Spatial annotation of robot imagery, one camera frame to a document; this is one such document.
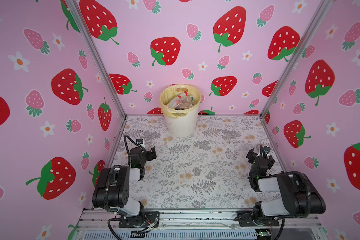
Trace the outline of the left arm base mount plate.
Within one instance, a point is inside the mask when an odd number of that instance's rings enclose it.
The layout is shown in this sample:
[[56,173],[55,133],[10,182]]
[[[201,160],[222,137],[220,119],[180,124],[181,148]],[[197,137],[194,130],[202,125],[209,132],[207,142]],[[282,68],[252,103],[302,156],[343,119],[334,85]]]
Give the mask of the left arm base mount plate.
[[119,228],[156,228],[159,226],[160,212],[148,211],[134,217],[126,217],[119,222]]

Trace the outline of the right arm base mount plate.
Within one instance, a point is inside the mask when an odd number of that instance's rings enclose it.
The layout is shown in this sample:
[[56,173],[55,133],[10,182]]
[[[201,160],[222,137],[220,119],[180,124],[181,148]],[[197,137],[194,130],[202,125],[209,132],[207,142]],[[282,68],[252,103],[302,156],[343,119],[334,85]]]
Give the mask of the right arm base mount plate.
[[253,211],[237,211],[235,222],[239,222],[241,227],[277,227],[279,221],[277,217],[263,216]]

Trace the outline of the white bottle red cap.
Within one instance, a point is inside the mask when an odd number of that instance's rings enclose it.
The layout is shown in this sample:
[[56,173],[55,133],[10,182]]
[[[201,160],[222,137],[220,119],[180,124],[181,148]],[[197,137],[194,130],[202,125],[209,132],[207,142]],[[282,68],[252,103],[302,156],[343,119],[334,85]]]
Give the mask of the white bottle red cap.
[[180,95],[175,96],[170,102],[167,104],[170,108],[176,108],[177,106],[182,104],[182,98],[186,97],[188,95],[188,92],[183,92]]

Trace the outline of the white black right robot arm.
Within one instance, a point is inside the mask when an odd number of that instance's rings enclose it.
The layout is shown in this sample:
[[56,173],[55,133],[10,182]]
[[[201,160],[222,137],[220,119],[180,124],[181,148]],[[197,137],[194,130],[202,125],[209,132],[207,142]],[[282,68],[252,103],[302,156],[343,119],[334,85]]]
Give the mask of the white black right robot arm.
[[278,199],[255,203],[247,219],[264,225],[274,218],[306,218],[310,214],[325,213],[324,199],[305,174],[292,171],[268,175],[275,160],[262,147],[259,153],[249,150],[247,159],[252,165],[248,176],[252,190],[280,193]]

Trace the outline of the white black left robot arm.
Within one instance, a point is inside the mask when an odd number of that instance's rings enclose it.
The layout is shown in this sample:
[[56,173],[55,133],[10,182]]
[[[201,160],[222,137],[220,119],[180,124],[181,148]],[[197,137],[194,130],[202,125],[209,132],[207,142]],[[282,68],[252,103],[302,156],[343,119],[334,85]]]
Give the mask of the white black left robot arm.
[[130,198],[130,182],[141,181],[145,176],[146,163],[156,158],[155,147],[147,151],[138,146],[130,150],[127,165],[115,165],[101,170],[92,198],[93,207],[118,213],[125,218],[143,219],[143,204]]

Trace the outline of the clear bottle green cap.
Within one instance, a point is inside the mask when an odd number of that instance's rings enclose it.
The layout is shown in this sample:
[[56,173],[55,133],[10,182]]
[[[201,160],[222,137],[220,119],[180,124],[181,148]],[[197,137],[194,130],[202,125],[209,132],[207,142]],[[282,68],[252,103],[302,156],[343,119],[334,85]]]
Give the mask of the clear bottle green cap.
[[175,110],[186,110],[194,107],[197,102],[194,100],[193,96],[186,96],[182,98],[182,104],[177,106]]

